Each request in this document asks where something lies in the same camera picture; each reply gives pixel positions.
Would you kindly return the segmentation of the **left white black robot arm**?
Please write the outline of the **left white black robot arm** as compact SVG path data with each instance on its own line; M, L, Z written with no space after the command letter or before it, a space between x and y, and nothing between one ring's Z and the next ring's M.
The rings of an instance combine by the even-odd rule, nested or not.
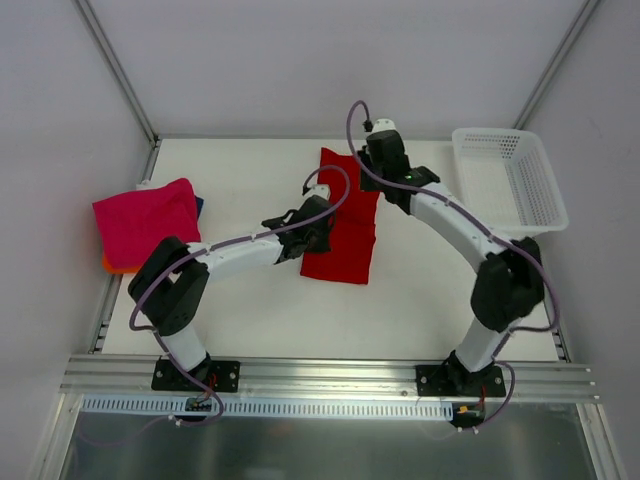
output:
M330 251L337 207L318 194L263 221L258 232L218 244L163 239L128 286L132 331L150 331L188 390L209 390L212 360L192 325L208 284L263 266Z

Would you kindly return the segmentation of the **red t shirt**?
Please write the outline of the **red t shirt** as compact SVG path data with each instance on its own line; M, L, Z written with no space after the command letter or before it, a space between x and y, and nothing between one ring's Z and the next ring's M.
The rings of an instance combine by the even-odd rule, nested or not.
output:
M331 251L306 253L300 275L315 280L366 285L376 243L379 194L360 189L359 165L348 155L323 147L320 165L327 169L319 173L318 180L329 186L332 203L337 202L345 190L344 178L337 168L349 176L350 191L336 212L336 223L329 236Z

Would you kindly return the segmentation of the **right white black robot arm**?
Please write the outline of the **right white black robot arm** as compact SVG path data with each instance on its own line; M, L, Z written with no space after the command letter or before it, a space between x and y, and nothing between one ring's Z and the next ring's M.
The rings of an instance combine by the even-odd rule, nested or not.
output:
M427 383L457 396L477 395L509 334L544 299L539 247L529 237L506 241L493 235L438 175L424 166L412 167L393 123L368 124L365 130L365 144L357 153L361 189L383 193L388 203L434 229L476 274L471 325Z

